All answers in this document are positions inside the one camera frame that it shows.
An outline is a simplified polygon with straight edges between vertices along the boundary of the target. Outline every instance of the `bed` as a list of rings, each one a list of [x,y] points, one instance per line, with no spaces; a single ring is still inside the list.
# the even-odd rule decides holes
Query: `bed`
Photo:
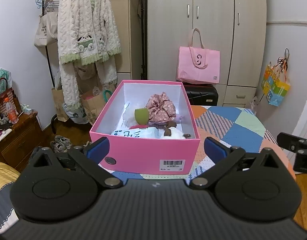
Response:
[[[201,141],[189,175],[163,176],[107,171],[121,179],[124,183],[126,183],[127,179],[185,179],[189,183],[190,180],[214,165],[204,152],[204,139],[206,137],[213,137],[228,147],[231,145],[240,146],[247,152],[260,152],[264,147],[271,147],[282,160],[290,174],[295,178],[287,156],[277,145],[270,132],[265,129],[249,109],[192,106],[192,110]],[[10,188],[18,176],[18,171],[4,163],[0,163],[0,233],[5,232],[18,220],[9,198]]]

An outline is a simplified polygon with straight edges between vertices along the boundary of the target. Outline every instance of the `white fleece pajama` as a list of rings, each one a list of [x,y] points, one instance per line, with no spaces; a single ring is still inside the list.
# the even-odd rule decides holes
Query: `white fleece pajama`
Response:
[[[113,55],[120,52],[110,0],[59,0],[58,53],[64,101],[68,109],[80,107],[72,62],[82,66],[96,62],[101,82],[113,84],[117,80]]]

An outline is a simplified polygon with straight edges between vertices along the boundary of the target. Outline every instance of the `pink floral scrunchie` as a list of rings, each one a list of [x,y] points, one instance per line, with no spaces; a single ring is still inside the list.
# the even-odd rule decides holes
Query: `pink floral scrunchie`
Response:
[[[168,122],[176,119],[176,108],[166,92],[161,95],[152,95],[146,104],[146,108],[149,110],[149,121]]]

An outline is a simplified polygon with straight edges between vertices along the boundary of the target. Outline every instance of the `orange bottle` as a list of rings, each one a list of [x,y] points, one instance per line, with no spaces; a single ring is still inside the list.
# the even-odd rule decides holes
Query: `orange bottle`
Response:
[[[7,110],[7,115],[12,124],[15,124],[19,121],[17,117],[17,113],[15,111],[15,108],[13,104],[9,101],[9,98],[5,98],[5,103],[6,103],[6,110]]]

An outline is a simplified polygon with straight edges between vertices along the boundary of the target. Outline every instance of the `brown paper bag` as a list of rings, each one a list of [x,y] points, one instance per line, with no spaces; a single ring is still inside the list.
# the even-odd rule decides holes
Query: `brown paper bag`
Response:
[[[114,85],[111,85],[110,91],[114,92],[114,90],[115,90]],[[110,98],[110,95],[108,93],[106,94],[106,96],[107,99]],[[94,97],[92,94],[92,90],[90,90],[81,96],[81,103],[86,111],[89,123],[93,125],[106,104],[103,98],[103,94],[101,93],[100,95]]]
[[[54,88],[51,91],[52,91],[52,96],[54,98],[55,109],[56,109],[55,111],[58,120],[61,122],[66,122],[69,119],[69,117],[62,107],[62,104],[64,103],[63,92],[62,90],[55,90]]]

